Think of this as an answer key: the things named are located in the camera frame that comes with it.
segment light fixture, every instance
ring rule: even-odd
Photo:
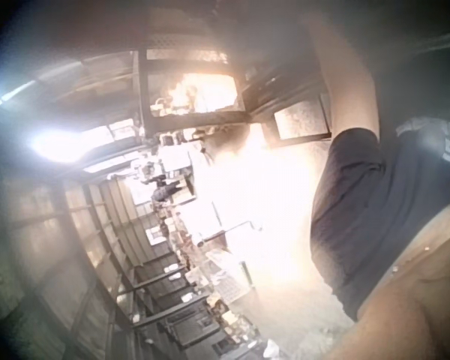
[[[31,147],[44,158],[59,163],[78,161],[89,150],[79,133],[60,130],[42,133]]]

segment glass pane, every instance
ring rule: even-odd
[[[99,235],[87,241],[85,244],[85,251],[94,267],[97,267],[107,253]]]
[[[113,143],[113,136],[108,127],[100,126],[95,129],[83,131],[82,140],[90,149],[94,149],[98,146]]]
[[[65,344],[37,308],[27,311],[7,330],[8,339],[25,359],[61,359]]]
[[[275,120],[282,140],[328,132],[318,100],[302,101],[276,112]]]
[[[151,75],[150,89],[159,88],[159,95],[151,95],[154,116],[210,113],[240,110],[233,77],[210,73],[186,73],[183,76]]]
[[[67,328],[71,328],[75,315],[90,286],[89,275],[77,261],[71,262],[57,274],[41,292],[55,315]]]
[[[94,293],[85,309],[78,332],[78,341],[99,359],[105,359],[109,312],[98,292]]]
[[[0,320],[5,318],[24,296],[13,261],[8,243],[0,238]]]
[[[13,245],[17,246],[23,270],[33,284],[70,251],[71,240],[65,235],[58,219],[35,223],[13,232]]]

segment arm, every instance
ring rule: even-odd
[[[434,360],[436,354],[421,305],[399,289],[382,291],[326,360]]]
[[[364,128],[378,139],[377,99],[370,72],[323,17],[309,16],[306,25],[330,94],[333,136],[348,129]]]

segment metal bar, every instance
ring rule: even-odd
[[[137,291],[138,289],[143,289],[143,288],[149,287],[150,285],[155,284],[158,281],[162,281],[163,279],[169,278],[170,276],[176,274],[177,272],[181,272],[184,269],[186,269],[186,268],[182,265],[182,266],[179,266],[175,270],[172,270],[172,271],[167,272],[167,273],[160,274],[160,275],[158,275],[156,277],[153,277],[150,280],[143,281],[142,283],[138,283],[137,285],[135,285],[133,287],[133,289],[131,291]],[[119,293],[119,295],[124,295],[126,293],[130,293],[131,291],[129,291],[129,290],[122,291],[122,292]]]
[[[198,60],[158,59],[147,61],[149,74],[222,74],[234,77],[235,71],[228,64]]]
[[[331,139],[331,138],[332,138],[331,133],[320,133],[318,135],[293,137],[292,139],[285,139],[285,140],[280,140],[280,141],[276,142],[272,146],[272,148],[282,148],[284,146],[294,146],[294,145],[298,145],[298,144],[311,143],[313,141],[327,140],[327,139]]]
[[[325,106],[323,105],[321,94],[318,95],[318,102],[320,104],[320,109],[322,110],[323,121],[325,122],[325,126],[327,127],[327,133],[331,134],[332,132],[330,131],[329,119],[327,118],[327,112],[325,111]]]
[[[168,296],[172,296],[172,295],[178,294],[178,293],[180,293],[180,292],[183,291],[183,290],[190,289],[191,287],[192,287],[192,286],[191,286],[189,283],[187,283],[187,285],[185,285],[185,286],[182,286],[182,287],[179,287],[178,289],[175,289],[175,290],[173,290],[173,291],[170,291],[170,292],[168,292],[168,293],[165,294],[165,295],[161,295],[161,296],[157,299],[157,301],[160,301],[161,299],[164,299],[164,298],[166,298],[166,297],[168,297]]]
[[[250,124],[252,118],[243,111],[204,112],[187,115],[165,115],[157,118],[155,133],[212,125]]]
[[[202,334],[200,334],[200,336],[195,337],[194,339],[190,340],[189,342],[182,344],[181,348],[183,350],[186,350],[189,347],[192,347],[193,345],[197,345],[197,344],[201,343],[202,341],[210,338],[211,336],[217,334],[221,329],[222,328],[219,325],[217,325],[217,326],[211,328],[210,330],[208,330],[207,332],[203,332]]]
[[[206,300],[209,297],[209,295],[210,294],[206,292],[202,295],[198,295],[196,298],[192,298],[188,302],[185,302],[183,304],[178,304],[176,306],[172,306],[170,309],[166,309],[165,311],[156,313],[155,315],[150,316],[150,317],[136,323],[135,325],[133,325],[133,328],[134,329],[142,328],[143,326],[148,326],[153,323],[156,323],[157,321],[166,319],[167,317],[170,317],[173,314],[177,314],[180,311],[183,311],[183,310],[189,308],[190,306],[194,306],[194,305],[199,304],[200,302],[203,302],[204,300]]]
[[[147,59],[147,49],[142,48],[136,52],[136,64],[138,67],[138,88],[140,96],[140,119],[145,128],[145,135],[155,134],[155,119],[150,110],[149,92],[149,61]]]
[[[151,259],[151,260],[149,260],[147,262],[144,262],[142,265],[139,265],[139,266],[152,264],[152,263],[155,263],[156,261],[163,260],[163,259],[166,259],[167,257],[171,257],[171,256],[174,256],[174,255],[176,255],[176,254],[173,251],[170,251],[169,253],[165,253],[164,255],[157,256],[157,257],[155,257],[155,258],[153,258],[153,259]]]
[[[252,281],[252,277],[251,277],[251,275],[250,275],[250,272],[248,271],[247,263],[246,263],[245,261],[241,261],[241,262],[240,262],[240,265],[241,265],[241,268],[243,269],[243,272],[245,273],[245,277],[247,278],[248,285],[249,285],[251,288],[254,288],[255,285],[254,285],[254,282]]]

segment person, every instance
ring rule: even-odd
[[[358,321],[328,359],[450,358],[450,112],[379,123],[354,49],[322,14],[304,25],[332,117],[310,250]]]
[[[157,203],[166,202],[170,197],[173,196],[173,194],[178,193],[182,189],[181,187],[179,187],[179,184],[180,181],[174,181],[170,184],[165,184],[164,186],[157,187],[151,195],[152,200]]]

